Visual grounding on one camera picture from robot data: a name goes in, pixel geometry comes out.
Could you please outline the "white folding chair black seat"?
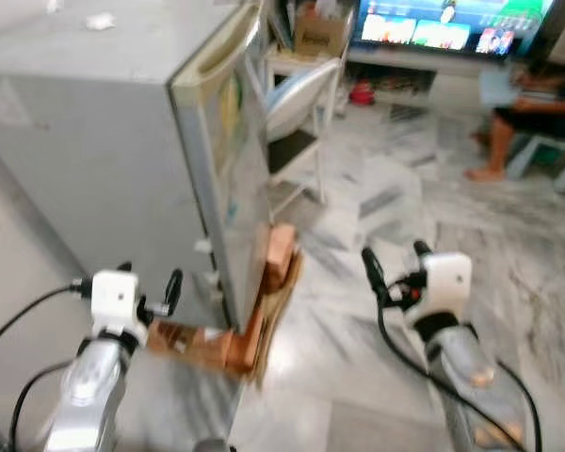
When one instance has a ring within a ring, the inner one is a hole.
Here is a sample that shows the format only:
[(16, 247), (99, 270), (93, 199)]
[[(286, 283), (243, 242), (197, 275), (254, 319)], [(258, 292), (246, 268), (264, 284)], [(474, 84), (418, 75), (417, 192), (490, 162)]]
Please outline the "white folding chair black seat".
[(276, 217), (304, 194), (315, 201), (329, 199), (326, 188), (324, 148), (325, 135), (331, 125), (317, 132), (312, 121), (295, 133), (266, 143), (266, 163), (269, 168), (269, 214)]

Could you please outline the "white crumpled tissue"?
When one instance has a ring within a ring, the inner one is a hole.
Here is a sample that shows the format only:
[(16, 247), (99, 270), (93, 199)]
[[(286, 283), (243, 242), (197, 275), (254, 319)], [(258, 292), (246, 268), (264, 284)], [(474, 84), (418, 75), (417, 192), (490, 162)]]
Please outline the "white crumpled tissue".
[(114, 14), (109, 12), (94, 13), (85, 18), (85, 27), (90, 31), (103, 31), (114, 25)]

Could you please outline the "light blue cushion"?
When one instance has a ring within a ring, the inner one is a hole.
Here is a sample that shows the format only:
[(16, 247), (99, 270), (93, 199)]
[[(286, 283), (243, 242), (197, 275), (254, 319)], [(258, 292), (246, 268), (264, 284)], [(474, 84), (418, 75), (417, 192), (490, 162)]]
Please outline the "light blue cushion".
[(292, 73), (266, 96), (266, 142), (288, 137), (312, 121), (320, 132), (329, 125), (335, 107), (338, 60), (327, 60), (304, 72)]

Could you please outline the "flat screen television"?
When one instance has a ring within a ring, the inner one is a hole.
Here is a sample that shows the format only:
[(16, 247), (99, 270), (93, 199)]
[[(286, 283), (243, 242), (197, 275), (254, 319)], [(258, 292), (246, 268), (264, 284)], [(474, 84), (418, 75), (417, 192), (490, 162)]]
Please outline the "flat screen television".
[(352, 46), (522, 56), (557, 0), (361, 0)]

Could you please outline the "seated person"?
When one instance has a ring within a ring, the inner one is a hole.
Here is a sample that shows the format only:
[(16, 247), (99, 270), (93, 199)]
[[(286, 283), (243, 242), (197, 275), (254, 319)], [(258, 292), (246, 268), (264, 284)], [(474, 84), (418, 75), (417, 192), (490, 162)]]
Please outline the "seated person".
[(565, 73), (548, 76), (523, 73), (515, 78), (515, 83), (524, 90), (552, 91), (555, 98), (519, 96), (510, 105), (494, 108), (490, 123), (473, 134), (482, 150), (488, 152), (488, 162), (464, 172), (468, 180), (494, 182), (505, 178), (508, 152), (518, 134), (565, 139)]

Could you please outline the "white tv stand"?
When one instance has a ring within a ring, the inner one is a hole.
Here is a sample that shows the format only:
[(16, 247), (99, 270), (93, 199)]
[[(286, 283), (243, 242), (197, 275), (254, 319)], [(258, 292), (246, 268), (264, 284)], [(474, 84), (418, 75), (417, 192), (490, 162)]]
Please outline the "white tv stand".
[(481, 109), (480, 75), (509, 72), (507, 66), (501, 63), (489, 63), (461, 55), (437, 55), (417, 49), (350, 48), (346, 57), (348, 63), (433, 72), (432, 82), (424, 93), (381, 91), (378, 99), (385, 104), (442, 111), (466, 112)]

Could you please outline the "small red object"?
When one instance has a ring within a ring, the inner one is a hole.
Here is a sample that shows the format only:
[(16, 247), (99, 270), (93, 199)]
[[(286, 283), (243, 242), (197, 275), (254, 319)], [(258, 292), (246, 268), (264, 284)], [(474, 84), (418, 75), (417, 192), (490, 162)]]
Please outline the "small red object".
[(360, 79), (348, 91), (348, 103), (355, 106), (373, 106), (376, 103), (376, 90), (368, 79)]

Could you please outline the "brown cardboard box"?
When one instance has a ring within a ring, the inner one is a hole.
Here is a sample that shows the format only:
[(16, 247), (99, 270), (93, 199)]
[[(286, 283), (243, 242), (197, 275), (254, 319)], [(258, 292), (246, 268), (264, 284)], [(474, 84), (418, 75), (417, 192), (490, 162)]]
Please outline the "brown cardboard box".
[(340, 0), (301, 0), (294, 16), (294, 52), (301, 57), (339, 57), (345, 51), (356, 6)]

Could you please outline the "pale blue plastic stool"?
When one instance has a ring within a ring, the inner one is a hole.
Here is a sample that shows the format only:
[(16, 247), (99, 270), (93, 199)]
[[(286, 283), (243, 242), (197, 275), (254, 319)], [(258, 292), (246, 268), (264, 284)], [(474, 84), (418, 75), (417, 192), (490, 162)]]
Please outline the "pale blue plastic stool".
[[(518, 180), (525, 175), (529, 165), (536, 158), (541, 148), (551, 148), (565, 154), (565, 139), (546, 137), (545, 135), (527, 135), (520, 142), (518, 151), (512, 155), (505, 167), (505, 174), (510, 180)], [(553, 189), (559, 194), (565, 194), (565, 167), (555, 176)]]

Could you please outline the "white side table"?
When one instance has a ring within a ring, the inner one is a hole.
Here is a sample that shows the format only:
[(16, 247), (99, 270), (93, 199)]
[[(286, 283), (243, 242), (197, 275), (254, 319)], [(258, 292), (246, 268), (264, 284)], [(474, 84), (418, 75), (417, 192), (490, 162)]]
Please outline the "white side table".
[(266, 52), (266, 82), (274, 87), (278, 85), (279, 79), (294, 76), (297, 73), (312, 72), (318, 66), (326, 63), (334, 63), (337, 66), (334, 75), (327, 82), (324, 94), (326, 102), (321, 112), (325, 113), (326, 120), (331, 118), (343, 118), (346, 115), (347, 95), (346, 88), (346, 64), (347, 49), (340, 56), (300, 56), (291, 49), (283, 49), (274, 46)]

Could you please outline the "orange brick pile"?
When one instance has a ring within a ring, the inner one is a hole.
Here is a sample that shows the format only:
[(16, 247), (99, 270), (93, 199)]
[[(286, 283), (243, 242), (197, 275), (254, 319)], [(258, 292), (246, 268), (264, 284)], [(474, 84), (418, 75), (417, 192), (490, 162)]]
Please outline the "orange brick pile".
[(255, 363), (258, 336), (264, 324), (264, 298), (283, 287), (292, 254), (299, 250), (294, 225), (280, 223), (270, 232), (266, 249), (264, 282), (258, 288), (258, 300), (245, 331), (178, 326), (154, 320), (149, 328), (148, 349), (186, 364), (206, 367), (242, 380), (249, 380)]

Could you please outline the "brown cardboard sheet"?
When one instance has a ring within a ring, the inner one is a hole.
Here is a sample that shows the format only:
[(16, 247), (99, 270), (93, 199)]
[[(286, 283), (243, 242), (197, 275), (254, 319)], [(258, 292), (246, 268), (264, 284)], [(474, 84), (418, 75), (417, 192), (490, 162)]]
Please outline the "brown cardboard sheet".
[(299, 277), (304, 268), (304, 259), (303, 250), (296, 250), (292, 254), (286, 280), (283, 280), (282, 288), (264, 298), (264, 324), (262, 324), (260, 336), (258, 336), (255, 363), (253, 363), (253, 368), (249, 375), (249, 380), (251, 380), (253, 387), (257, 389), (261, 389), (264, 386), (264, 378), (269, 366), (271, 341), (273, 341), (275, 334), (277, 334), (287, 306), (290, 304), (292, 296), (294, 296), (295, 287), (299, 283)]

